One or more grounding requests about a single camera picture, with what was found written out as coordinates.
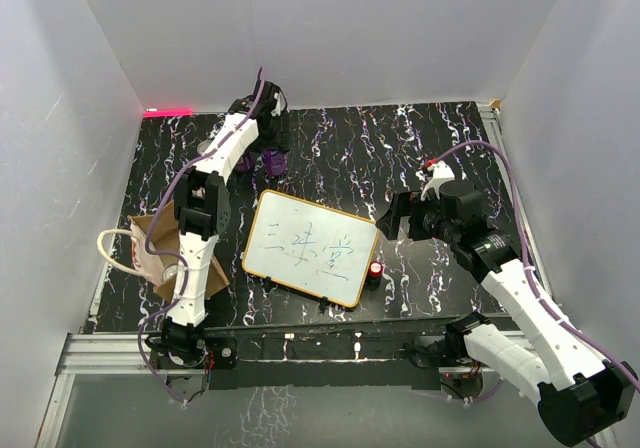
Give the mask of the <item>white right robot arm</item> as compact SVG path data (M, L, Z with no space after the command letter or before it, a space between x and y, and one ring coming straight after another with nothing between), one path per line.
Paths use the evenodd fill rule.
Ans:
M526 350L510 341L474 312L447 324L444 339L430 352L460 365L475 360L494 369L536 406L547 430L567 447L626 418L634 397L631 367L590 349L571 333L564 317L549 314L553 300L527 280L530 270L514 241L488 221L483 196L471 182L430 182L424 194L396 193L376 226L394 240L403 219L409 222L409 239L446 243L455 261L502 304L532 346Z

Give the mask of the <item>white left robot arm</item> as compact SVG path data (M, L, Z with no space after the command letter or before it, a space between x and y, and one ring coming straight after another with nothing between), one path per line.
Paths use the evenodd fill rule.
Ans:
M186 367L204 360L207 344L199 327L207 316L206 284L214 248L232 216L228 179L233 171L248 169L254 153L268 175L280 176L287 169L289 150L286 96L279 86L260 78L252 94L232 103L204 153L172 180L161 203L173 202L178 249L154 249L151 237L145 239L148 253L177 260L171 302L161 311L160 340L148 343L152 350Z

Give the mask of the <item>yellow framed whiteboard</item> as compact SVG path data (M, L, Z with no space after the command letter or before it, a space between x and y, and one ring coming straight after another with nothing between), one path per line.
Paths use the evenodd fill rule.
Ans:
M345 308L355 307L378 241L374 222L264 191L244 252L245 272Z

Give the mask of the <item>red light strip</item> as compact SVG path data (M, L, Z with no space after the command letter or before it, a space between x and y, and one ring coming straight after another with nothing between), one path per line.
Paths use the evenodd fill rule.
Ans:
M192 109L147 109L144 113L145 118L161 118L161 117L180 117L191 116Z

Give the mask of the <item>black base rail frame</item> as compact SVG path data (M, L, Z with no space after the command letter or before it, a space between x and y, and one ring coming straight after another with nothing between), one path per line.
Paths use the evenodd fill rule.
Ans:
M254 387L404 386L475 397L493 369L445 351L450 317L201 328L191 360L148 334L151 364L170 380L198 377L206 390Z

